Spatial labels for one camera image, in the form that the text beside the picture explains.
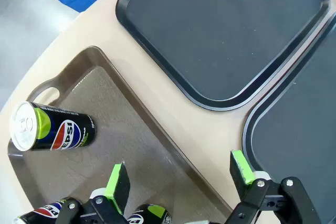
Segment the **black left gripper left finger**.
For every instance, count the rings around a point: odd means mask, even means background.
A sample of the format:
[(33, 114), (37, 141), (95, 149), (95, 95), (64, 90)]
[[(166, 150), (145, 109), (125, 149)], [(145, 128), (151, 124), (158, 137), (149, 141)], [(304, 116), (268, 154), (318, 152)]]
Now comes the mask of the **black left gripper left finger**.
[(55, 224), (127, 224), (124, 211), (130, 192), (130, 180), (124, 162), (115, 164), (103, 194), (81, 204), (67, 199)]

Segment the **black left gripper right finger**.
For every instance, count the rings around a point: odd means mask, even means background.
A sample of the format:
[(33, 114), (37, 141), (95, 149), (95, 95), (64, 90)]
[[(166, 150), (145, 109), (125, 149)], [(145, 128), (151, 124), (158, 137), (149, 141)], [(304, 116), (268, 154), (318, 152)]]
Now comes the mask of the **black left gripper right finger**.
[(240, 203), (225, 224), (256, 224), (263, 211), (272, 211), (280, 224), (321, 224), (302, 182), (296, 177), (280, 183), (256, 177), (242, 151), (230, 152), (230, 174)]

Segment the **black Pepsi can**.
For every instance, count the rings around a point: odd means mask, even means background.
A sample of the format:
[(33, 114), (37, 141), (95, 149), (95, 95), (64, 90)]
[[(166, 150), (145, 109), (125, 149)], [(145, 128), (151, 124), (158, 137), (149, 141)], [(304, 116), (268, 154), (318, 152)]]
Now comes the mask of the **black Pepsi can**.
[(10, 120), (10, 136), (20, 151), (66, 150), (91, 144), (96, 127), (91, 116), (34, 102), (20, 102)]
[(66, 197), (59, 201), (39, 207), (31, 212), (13, 219), (13, 224), (55, 224), (63, 204), (72, 197)]
[(172, 224), (169, 212), (156, 204), (140, 205), (127, 219), (128, 224)]

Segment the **black plastic tray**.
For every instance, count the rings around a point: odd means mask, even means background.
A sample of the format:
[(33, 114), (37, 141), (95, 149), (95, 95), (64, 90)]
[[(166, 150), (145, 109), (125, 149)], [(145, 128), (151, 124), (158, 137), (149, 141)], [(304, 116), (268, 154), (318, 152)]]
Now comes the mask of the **black plastic tray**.
[(322, 224), (336, 224), (336, 13), (249, 114), (243, 153), (275, 182), (301, 180)]
[(330, 0), (118, 0), (119, 23), (195, 104), (251, 100), (292, 57)]

